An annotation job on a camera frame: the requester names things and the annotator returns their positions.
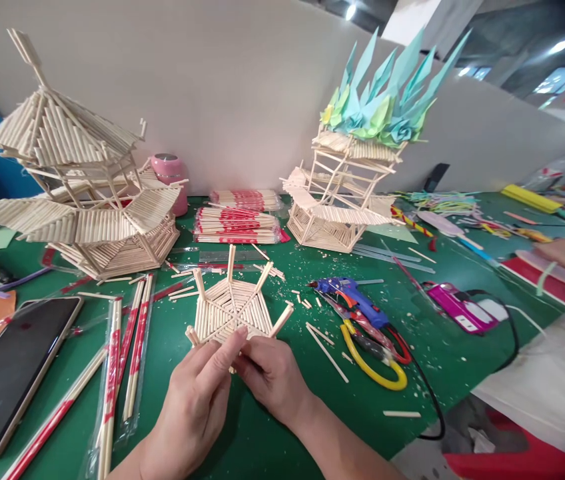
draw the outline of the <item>red stool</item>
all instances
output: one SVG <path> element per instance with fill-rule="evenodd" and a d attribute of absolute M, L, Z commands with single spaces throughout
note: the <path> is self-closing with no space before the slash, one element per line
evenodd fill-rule
<path fill-rule="evenodd" d="M 520 431 L 529 448 L 515 453 L 445 453 L 456 475 L 471 480 L 564 480 L 565 452 L 539 440 L 497 411 L 489 418 L 499 430 Z"/>

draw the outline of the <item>green table surface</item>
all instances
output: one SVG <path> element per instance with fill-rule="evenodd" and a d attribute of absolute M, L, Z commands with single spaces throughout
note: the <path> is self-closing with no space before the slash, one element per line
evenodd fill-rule
<path fill-rule="evenodd" d="M 511 222 L 503 211 L 551 224 L 562 224 L 555 216 L 531 213 L 525 205 L 498 193 L 480 195 L 480 205 L 485 215 L 496 220 Z M 203 202 L 202 197 L 190 197 L 190 209 L 185 217 L 177 219 L 182 234 L 175 247 L 193 244 L 191 228 L 195 209 Z M 554 237 L 565 237 L 565 227 L 538 227 L 538 230 Z M 433 258 L 434 265 L 423 260 L 421 265 L 433 268 L 436 273 L 428 274 L 412 270 L 416 280 L 452 282 L 460 290 L 484 289 L 514 305 L 543 327 L 555 320 L 565 308 L 556 302 L 537 298 L 531 286 L 515 280 L 502 272 L 495 272 L 483 260 L 449 238 L 440 236 L 438 251 L 427 249 L 428 239 L 414 233 L 420 245 L 388 239 L 388 246 L 397 253 L 412 255 L 408 247 L 414 247 Z M 485 251 L 494 258 L 509 257 L 516 249 L 529 249 L 526 239 L 513 237 L 508 241 L 482 231 L 471 230 L 468 236 L 482 244 Z M 379 236 L 365 233 L 362 243 L 382 247 Z M 226 245 L 195 244 L 202 250 L 227 250 Z M 413 285 L 393 264 L 370 258 L 336 253 L 321 249 L 301 247 L 293 239 L 288 243 L 265 245 L 264 248 L 276 268 L 284 272 L 286 281 L 269 277 L 263 293 L 271 317 L 277 318 L 285 307 L 284 300 L 295 301 L 292 289 L 302 291 L 313 308 L 296 307 L 279 338 L 292 347 L 300 370 L 309 387 L 364 441 L 381 455 L 390 459 L 418 434 L 435 422 L 436 414 L 426 394 L 422 379 L 413 365 L 405 367 L 408 386 L 400 392 L 389 391 L 367 377 L 356 365 L 342 358 L 347 351 L 338 326 L 340 319 L 330 308 L 319 309 L 313 297 L 315 294 L 305 285 L 322 277 L 347 276 L 354 279 L 383 278 L 384 283 L 361 287 L 389 316 L 402 333 L 412 352 L 424 369 L 443 409 L 451 408 L 467 396 L 471 390 L 496 370 L 511 354 L 512 336 L 509 326 L 501 325 L 483 337 L 464 333 L 450 320 L 435 314 L 417 294 Z M 250 245 L 239 245 L 238 251 L 253 250 Z M 17 277 L 27 275 L 40 268 L 39 260 L 43 251 L 40 243 L 12 241 L 0 251 L 0 263 Z M 199 253 L 172 253 L 172 262 L 198 261 Z M 259 273 L 237 273 L 237 277 L 253 283 Z M 206 287 L 210 287 L 221 276 L 207 273 L 203 276 Z M 60 295 L 60 288 L 77 280 L 70 273 L 52 272 L 17 288 L 18 304 L 48 296 Z M 159 271 L 157 289 L 173 283 L 171 273 Z M 126 283 L 106 283 L 100 287 L 90 282 L 78 290 L 97 291 L 106 294 L 124 292 L 125 301 L 133 294 L 133 286 Z M 172 304 L 167 299 L 153 305 L 149 325 L 149 344 L 145 376 L 141 385 L 140 419 L 138 430 L 127 444 L 119 445 L 113 454 L 113 466 L 117 465 L 154 425 L 167 391 L 169 375 L 190 349 L 185 337 L 185 328 L 195 318 L 196 297 L 188 297 Z M 86 366 L 97 349 L 105 342 L 105 322 L 99 321 L 107 312 L 107 302 L 100 299 L 86 299 L 75 325 L 85 328 L 78 337 L 68 338 L 56 360 L 47 372 L 20 426 L 0 458 L 0 476 L 12 464 L 22 447 L 45 420 L 50 411 Z M 514 312 L 516 327 L 521 344 L 525 344 L 538 332 Z M 349 384 L 342 381 L 328 362 L 324 353 L 306 332 L 305 322 L 310 321 L 333 337 L 335 346 L 326 348 L 331 352 L 340 368 L 349 378 Z M 391 372 L 374 360 L 367 359 L 378 372 Z M 101 372 L 88 384 L 82 395 L 54 434 L 42 448 L 23 478 L 56 478 L 75 480 L 84 466 L 85 454 L 90 444 L 96 422 Z M 121 390 L 126 387 L 126 377 Z M 119 396 L 117 411 L 123 406 L 124 395 Z M 408 410 L 422 413 L 421 419 L 385 417 L 383 410 Z M 268 475 L 270 479 L 288 479 L 290 475 L 303 478 L 320 477 L 318 467 L 298 440 L 281 424 L 273 419 L 253 398 L 240 378 L 234 376 L 229 399 L 227 422 L 203 466 L 194 478 L 252 478 Z"/>

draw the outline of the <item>blue origami paper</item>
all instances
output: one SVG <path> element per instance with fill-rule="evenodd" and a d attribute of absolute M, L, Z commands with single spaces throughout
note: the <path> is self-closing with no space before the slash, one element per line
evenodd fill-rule
<path fill-rule="evenodd" d="M 358 87 L 371 65 L 377 34 L 376 30 L 355 70 L 352 68 L 356 51 L 354 45 L 342 74 L 340 89 L 336 89 L 332 95 L 329 105 L 320 115 L 320 121 L 333 131 L 376 140 L 390 148 L 398 148 L 407 141 L 422 141 L 420 134 L 426 113 L 434 103 L 438 88 L 455 66 L 469 34 L 465 35 L 425 90 L 434 62 L 435 47 L 416 69 L 422 45 L 421 30 L 397 58 L 394 50 L 382 62 L 373 80 L 365 85 L 359 97 Z"/>

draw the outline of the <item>blue glue gun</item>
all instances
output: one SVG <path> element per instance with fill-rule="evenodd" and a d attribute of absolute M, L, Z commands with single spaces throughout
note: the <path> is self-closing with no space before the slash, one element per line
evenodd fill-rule
<path fill-rule="evenodd" d="M 371 300 L 358 291 L 358 283 L 347 277 L 334 277 L 313 281 L 309 287 L 322 293 L 340 295 L 349 308 L 357 307 L 370 321 L 371 325 L 380 329 L 389 324 L 389 318 Z"/>

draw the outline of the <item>pink cup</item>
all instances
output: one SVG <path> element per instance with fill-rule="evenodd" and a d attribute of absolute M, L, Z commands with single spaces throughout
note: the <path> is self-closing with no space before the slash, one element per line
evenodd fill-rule
<path fill-rule="evenodd" d="M 151 157 L 151 166 L 158 180 L 165 185 L 185 179 L 185 164 L 176 155 L 157 153 Z M 183 191 L 178 196 L 174 207 L 171 209 L 176 217 L 187 213 L 187 184 L 183 183 Z"/>

